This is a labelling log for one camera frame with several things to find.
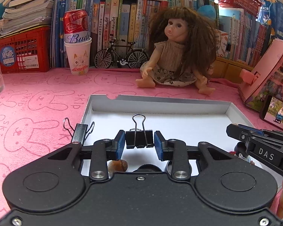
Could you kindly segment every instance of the doll face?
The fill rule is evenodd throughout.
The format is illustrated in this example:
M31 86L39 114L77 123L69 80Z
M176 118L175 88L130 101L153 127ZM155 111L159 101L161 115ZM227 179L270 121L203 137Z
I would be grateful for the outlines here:
M184 42L188 35L188 23L182 19L169 19L165 34L171 41Z

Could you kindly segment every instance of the budweiser can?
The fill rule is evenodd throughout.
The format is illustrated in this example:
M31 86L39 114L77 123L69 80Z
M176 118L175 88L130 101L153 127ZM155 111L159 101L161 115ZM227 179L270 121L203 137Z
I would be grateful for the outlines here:
M79 43L89 39L88 15L84 9L65 12L64 38L66 43Z

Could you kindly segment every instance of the doll hair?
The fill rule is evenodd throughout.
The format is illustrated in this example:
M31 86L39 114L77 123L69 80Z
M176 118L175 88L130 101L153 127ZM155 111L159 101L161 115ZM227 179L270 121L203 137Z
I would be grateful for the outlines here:
M189 66L208 77L207 70L216 60L216 37L213 25L194 10L187 7L172 7L159 11L152 18L149 40L153 43L166 41L165 27L169 19L182 19L188 23L188 36L184 42L182 65L174 72L178 77Z

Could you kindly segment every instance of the phone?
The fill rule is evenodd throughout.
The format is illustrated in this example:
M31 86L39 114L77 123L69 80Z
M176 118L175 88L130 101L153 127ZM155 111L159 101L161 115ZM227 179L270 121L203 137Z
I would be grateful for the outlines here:
M283 102L280 99L267 95L259 116L260 119L283 130Z

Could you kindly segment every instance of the paper cup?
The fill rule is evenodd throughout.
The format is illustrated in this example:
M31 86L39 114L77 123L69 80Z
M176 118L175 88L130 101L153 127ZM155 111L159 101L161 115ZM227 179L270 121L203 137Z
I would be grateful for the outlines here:
M91 37L89 40L79 43L66 43L65 48L69 66L73 75L84 75L89 69Z

